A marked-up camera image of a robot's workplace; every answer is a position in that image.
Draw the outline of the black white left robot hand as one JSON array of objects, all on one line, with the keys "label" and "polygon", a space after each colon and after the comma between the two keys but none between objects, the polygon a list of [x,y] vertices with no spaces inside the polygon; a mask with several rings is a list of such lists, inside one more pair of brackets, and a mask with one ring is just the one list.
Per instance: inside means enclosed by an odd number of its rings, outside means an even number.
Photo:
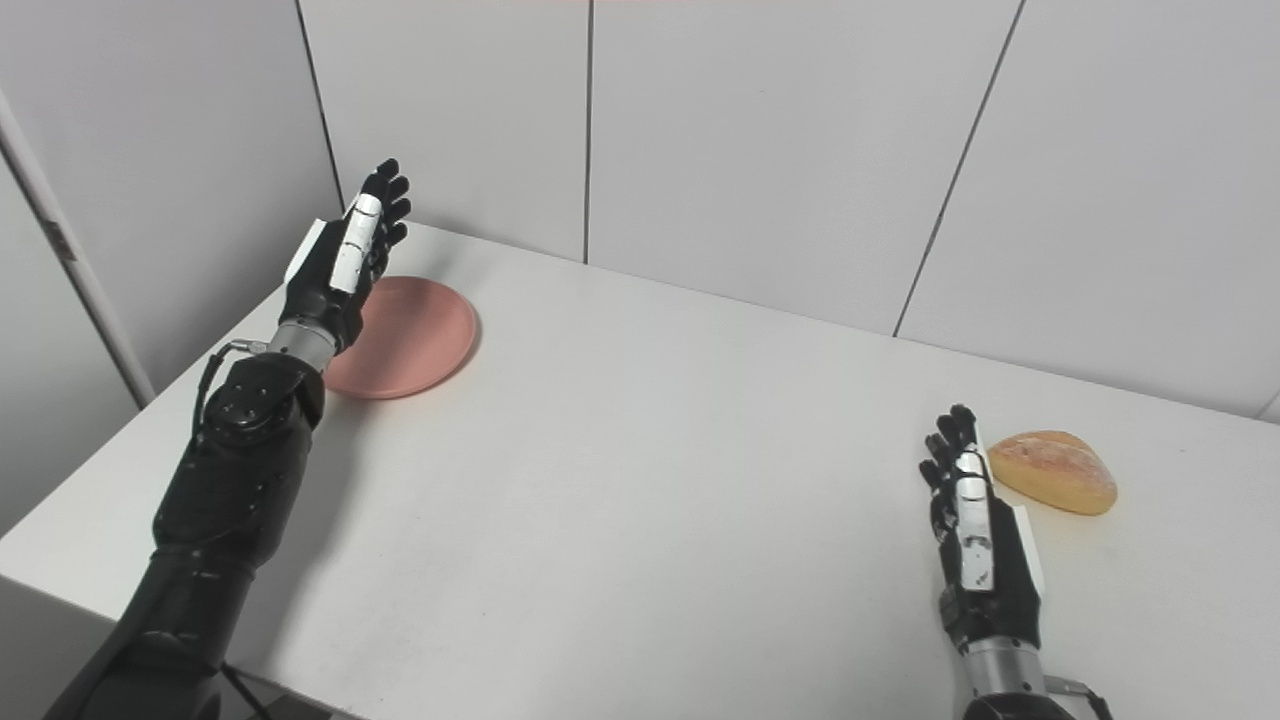
[{"label": "black white left robot hand", "polygon": [[285,270],[285,304],[274,352],[301,356],[315,334],[328,361],[349,348],[362,328],[362,309],[384,275],[390,251],[407,236],[410,179],[396,158],[370,173],[344,213],[316,220]]}]

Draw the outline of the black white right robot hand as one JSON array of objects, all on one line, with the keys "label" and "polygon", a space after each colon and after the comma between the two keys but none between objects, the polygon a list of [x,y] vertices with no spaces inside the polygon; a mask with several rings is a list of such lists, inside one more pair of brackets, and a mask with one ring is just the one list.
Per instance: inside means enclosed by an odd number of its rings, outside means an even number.
[{"label": "black white right robot hand", "polygon": [[1016,507],[995,491],[995,470],[977,415],[955,404],[925,437],[919,471],[931,492],[938,546],[942,626],[960,650],[991,638],[1041,647],[1041,593]]}]

